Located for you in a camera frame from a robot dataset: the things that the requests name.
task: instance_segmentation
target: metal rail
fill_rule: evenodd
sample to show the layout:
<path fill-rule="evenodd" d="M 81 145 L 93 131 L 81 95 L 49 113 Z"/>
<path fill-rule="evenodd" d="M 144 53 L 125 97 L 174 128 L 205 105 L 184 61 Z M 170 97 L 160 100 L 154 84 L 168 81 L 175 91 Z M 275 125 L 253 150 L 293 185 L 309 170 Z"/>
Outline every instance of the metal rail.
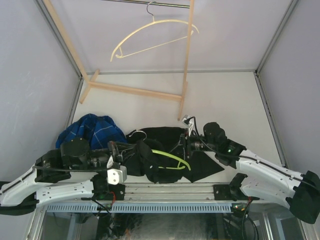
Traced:
<path fill-rule="evenodd" d="M 181 5 L 181 4 L 172 4 L 172 3 L 163 3 L 163 2 L 151 2 L 151 1 L 135 1 L 135 0 L 102 0 L 109 2 L 118 2 L 118 3 L 129 3 L 129 4 L 144 4 L 144 5 L 155 5 L 155 6 L 163 6 L 163 7 L 172 7 L 172 8 L 183 8 L 189 9 L 189 5 Z"/>

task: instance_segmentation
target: blue cloth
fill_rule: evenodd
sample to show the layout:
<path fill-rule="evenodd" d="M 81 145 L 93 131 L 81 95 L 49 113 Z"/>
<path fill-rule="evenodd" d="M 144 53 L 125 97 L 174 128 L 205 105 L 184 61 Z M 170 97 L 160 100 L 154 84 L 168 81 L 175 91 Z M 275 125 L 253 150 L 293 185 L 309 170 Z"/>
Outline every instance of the blue cloth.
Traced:
<path fill-rule="evenodd" d="M 126 143 L 126 136 L 109 116 L 84 115 L 71 124 L 58 137 L 55 147 L 58 149 L 75 137 L 82 137 L 90 144 L 90 149 L 105 149 L 109 141 Z"/>

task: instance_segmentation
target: yellow clothes hanger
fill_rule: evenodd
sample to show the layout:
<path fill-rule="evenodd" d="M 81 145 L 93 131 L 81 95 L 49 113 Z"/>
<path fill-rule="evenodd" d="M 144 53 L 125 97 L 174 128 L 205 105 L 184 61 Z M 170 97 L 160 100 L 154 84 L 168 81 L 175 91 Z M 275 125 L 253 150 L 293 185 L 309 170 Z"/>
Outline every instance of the yellow clothes hanger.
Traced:
<path fill-rule="evenodd" d="M 130 53 L 130 54 L 127 54 L 127 55 L 123 55 L 123 52 L 122 52 L 122 49 L 121 49 L 121 46 L 122 44 L 128 40 L 132 35 L 136 34 L 137 32 L 139 32 L 140 30 L 142 29 L 145 29 L 149 26 L 152 26 L 152 25 L 155 25 L 155 24 L 161 24 L 161 23 L 182 23 L 182 24 L 189 24 L 187 21 L 182 21 L 182 20 L 178 20 L 178 19 L 165 19 L 165 20 L 159 20 L 159 21 L 155 21 L 155 16 L 148 11 L 148 7 L 149 7 L 149 4 L 146 6 L 146 11 L 152 15 L 152 22 L 148 23 L 147 25 L 144 25 L 140 28 L 138 28 L 137 30 L 133 31 L 132 33 L 130 33 L 128 36 L 126 36 L 116 47 L 115 49 L 113 50 L 112 52 L 112 55 L 111 55 L 111 59 L 110 59 L 110 62 L 112 62 L 113 58 L 114 58 L 114 55 L 116 53 L 116 51 L 119 49 L 120 50 L 120 55 L 116 54 L 115 56 L 118 58 L 118 59 L 123 59 L 123 58 L 126 58 L 126 57 L 129 57 L 129 56 L 132 56 L 134 54 L 138 54 L 138 53 L 142 53 L 144 51 L 147 51 L 147 50 L 150 50 L 150 49 L 154 49 L 154 48 L 157 48 L 157 47 L 160 47 L 160 46 L 163 46 L 163 45 L 166 45 L 166 44 L 170 44 L 170 43 L 173 43 L 173 42 L 176 42 L 176 41 L 179 41 L 181 39 L 186 39 L 188 36 L 184 36 L 184 37 L 181 37 L 181 38 L 178 38 L 178 39 L 175 39 L 175 40 L 172 40 L 172 41 L 168 41 L 168 42 L 165 42 L 165 43 L 162 43 L 162 44 L 159 44 L 159 45 L 156 45 L 156 46 L 152 46 L 152 47 L 149 47 L 149 48 L 146 48 L 146 49 L 143 49 L 141 51 L 136 51 L 136 52 L 133 52 L 133 53 Z M 198 28 L 192 24 L 192 27 L 195 28 L 195 30 L 199 33 L 199 30 Z"/>

